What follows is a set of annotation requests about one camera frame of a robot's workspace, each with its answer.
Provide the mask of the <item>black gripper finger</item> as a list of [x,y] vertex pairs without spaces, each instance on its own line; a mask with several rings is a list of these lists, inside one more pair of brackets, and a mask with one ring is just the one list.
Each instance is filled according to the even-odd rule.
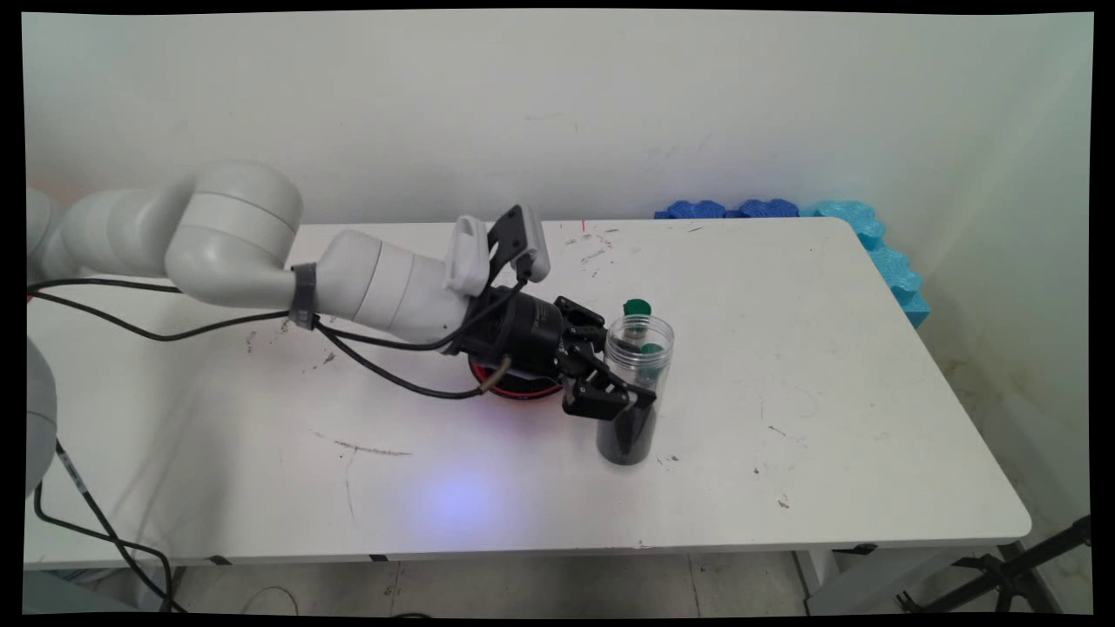
[[605,349],[605,318],[566,297],[554,301],[562,318],[562,338],[572,343],[588,343],[592,350]]
[[568,415],[613,421],[628,409],[648,409],[658,399],[649,388],[624,382],[583,347],[561,353],[562,409]]

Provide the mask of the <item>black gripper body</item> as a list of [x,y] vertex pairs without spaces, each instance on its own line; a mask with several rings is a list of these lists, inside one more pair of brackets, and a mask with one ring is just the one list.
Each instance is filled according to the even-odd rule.
[[487,373],[510,357],[510,369],[498,386],[555,386],[555,354],[564,319],[558,305],[518,293],[455,340],[455,353]]

